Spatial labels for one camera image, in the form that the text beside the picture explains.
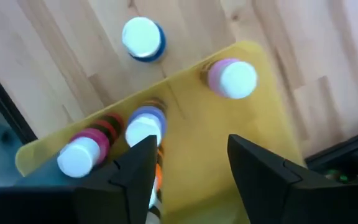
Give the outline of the pink paint bottle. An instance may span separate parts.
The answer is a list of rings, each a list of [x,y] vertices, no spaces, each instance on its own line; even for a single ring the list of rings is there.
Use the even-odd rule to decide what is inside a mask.
[[[201,80],[215,94],[229,99],[249,96],[258,85],[253,65],[237,58],[208,62],[201,67]]]

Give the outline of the small purple paint bottle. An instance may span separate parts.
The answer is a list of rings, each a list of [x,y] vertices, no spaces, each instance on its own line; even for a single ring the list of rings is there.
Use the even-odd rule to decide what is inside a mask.
[[[167,106],[160,98],[146,100],[130,116],[125,131],[126,143],[133,147],[150,135],[157,137],[160,146],[167,131]]]

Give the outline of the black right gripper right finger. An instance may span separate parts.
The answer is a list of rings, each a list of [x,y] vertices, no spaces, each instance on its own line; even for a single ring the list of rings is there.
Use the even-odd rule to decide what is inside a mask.
[[[308,169],[245,138],[227,141],[231,172],[250,224],[310,224],[300,205],[290,202],[291,186]]]

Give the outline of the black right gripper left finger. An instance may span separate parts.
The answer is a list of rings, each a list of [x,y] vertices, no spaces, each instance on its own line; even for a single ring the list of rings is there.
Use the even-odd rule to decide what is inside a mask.
[[[155,178],[157,138],[148,136],[75,189],[78,224],[144,224]]]

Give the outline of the yellow translucent tray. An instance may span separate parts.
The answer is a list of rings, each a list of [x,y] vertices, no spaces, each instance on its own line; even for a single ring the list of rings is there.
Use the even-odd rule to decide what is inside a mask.
[[[230,100],[213,93],[203,83],[201,73],[206,67],[224,58],[249,62],[256,69],[258,85],[250,96]],[[227,156],[230,134],[304,164],[291,117],[265,52],[255,42],[242,41],[147,90],[26,144],[16,154],[18,171],[30,174],[102,115],[115,112],[128,119],[153,97],[167,106],[167,133],[162,142],[164,223],[247,223]]]

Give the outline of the small orange paint bottle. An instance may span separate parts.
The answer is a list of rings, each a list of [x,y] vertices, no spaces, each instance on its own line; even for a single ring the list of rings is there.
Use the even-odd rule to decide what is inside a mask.
[[[157,148],[157,163],[155,166],[155,180],[152,193],[150,195],[149,208],[152,208],[157,201],[162,201],[162,179],[163,179],[163,144]]]

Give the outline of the small dark paint bottle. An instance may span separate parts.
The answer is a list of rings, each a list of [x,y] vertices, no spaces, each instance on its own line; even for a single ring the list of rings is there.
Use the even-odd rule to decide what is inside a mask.
[[[127,21],[122,29],[121,40],[128,54],[144,63],[159,60],[167,46],[163,29],[147,17],[134,17]]]

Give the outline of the magenta paint bottle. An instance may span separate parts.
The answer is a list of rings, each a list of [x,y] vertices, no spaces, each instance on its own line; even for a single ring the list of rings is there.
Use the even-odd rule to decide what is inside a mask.
[[[117,113],[108,113],[76,133],[59,152],[57,164],[67,176],[81,178],[100,165],[122,133],[124,122]]]

